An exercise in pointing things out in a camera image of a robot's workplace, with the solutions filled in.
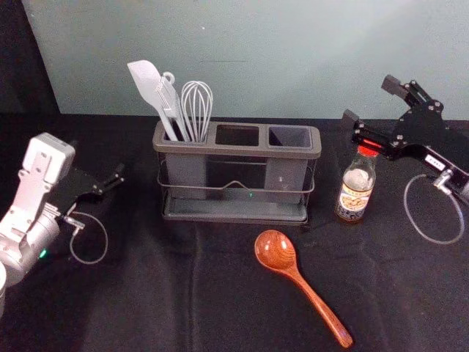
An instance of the red bottle cap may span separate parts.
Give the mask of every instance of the red bottle cap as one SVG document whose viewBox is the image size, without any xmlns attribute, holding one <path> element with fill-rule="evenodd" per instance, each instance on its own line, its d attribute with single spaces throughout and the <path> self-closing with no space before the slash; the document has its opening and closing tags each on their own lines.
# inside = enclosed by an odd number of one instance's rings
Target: red bottle cap
<svg viewBox="0 0 469 352">
<path fill-rule="evenodd" d="M 374 150 L 364 147 L 363 145 L 358 146 L 358 152 L 361 155 L 365 155 L 365 156 L 377 156 L 379 154 L 378 152 L 375 152 Z"/>
</svg>

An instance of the black tablecloth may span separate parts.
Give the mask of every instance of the black tablecloth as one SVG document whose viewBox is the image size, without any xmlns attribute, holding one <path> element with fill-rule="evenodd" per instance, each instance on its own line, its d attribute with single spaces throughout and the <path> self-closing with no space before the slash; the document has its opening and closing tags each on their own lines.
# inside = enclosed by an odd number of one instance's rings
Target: black tablecloth
<svg viewBox="0 0 469 352">
<path fill-rule="evenodd" d="M 350 351 L 469 350 L 469 239 L 452 246 L 425 241 L 402 205 L 407 181 L 427 170 L 414 160 L 380 158 L 364 222 L 342 224 L 333 204 L 354 155 L 350 126 L 256 122 L 321 131 L 311 229 L 274 228 L 292 239 L 304 277 L 350 330 Z M 78 140 L 75 166 L 100 179 L 119 162 L 127 165 L 115 192 L 79 207 L 106 226 L 106 259 L 77 263 L 65 228 L 46 257 L 8 289 L 0 350 L 341 351 L 296 286 L 256 261 L 254 240 L 271 226 L 162 220 L 155 124 L 151 117 L 0 116 L 1 214 L 14 197 L 27 142 L 39 132 Z M 412 187 L 410 207 L 430 235 L 456 235 L 451 203 L 424 180 Z M 84 232 L 77 247 L 99 254 L 98 236 Z"/>
</svg>

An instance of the bottle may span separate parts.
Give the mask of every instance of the bottle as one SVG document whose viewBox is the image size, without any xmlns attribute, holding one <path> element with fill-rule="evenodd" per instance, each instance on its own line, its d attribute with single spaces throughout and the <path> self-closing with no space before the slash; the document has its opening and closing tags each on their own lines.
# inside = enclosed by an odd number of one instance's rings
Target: bottle
<svg viewBox="0 0 469 352">
<path fill-rule="evenodd" d="M 359 146 L 357 155 L 344 172 L 336 215 L 349 224 L 356 224 L 363 218 L 376 180 L 377 155 L 378 152 Z"/>
</svg>

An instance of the drip tray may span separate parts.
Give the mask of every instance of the drip tray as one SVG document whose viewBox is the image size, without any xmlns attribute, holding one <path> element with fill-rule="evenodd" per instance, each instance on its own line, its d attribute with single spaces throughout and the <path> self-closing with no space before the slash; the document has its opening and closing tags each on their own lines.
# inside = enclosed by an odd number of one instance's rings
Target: drip tray
<svg viewBox="0 0 469 352">
<path fill-rule="evenodd" d="M 307 221 L 304 204 L 256 202 L 238 200 L 244 189 L 231 189 L 230 197 L 219 199 L 179 199 L 166 197 L 163 217 L 168 220 L 190 220 L 211 222 L 255 222 L 268 221 L 272 224 L 303 224 Z"/>
</svg>

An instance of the wire whisk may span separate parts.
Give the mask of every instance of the wire whisk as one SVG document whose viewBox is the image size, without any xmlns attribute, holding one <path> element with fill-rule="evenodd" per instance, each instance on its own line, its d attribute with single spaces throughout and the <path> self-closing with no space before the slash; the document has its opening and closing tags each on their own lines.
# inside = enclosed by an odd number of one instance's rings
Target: wire whisk
<svg viewBox="0 0 469 352">
<path fill-rule="evenodd" d="M 212 105 L 213 93 L 208 84 L 201 81 L 189 81 L 184 84 L 181 91 L 181 108 L 192 142 L 203 142 L 207 137 Z"/>
</svg>

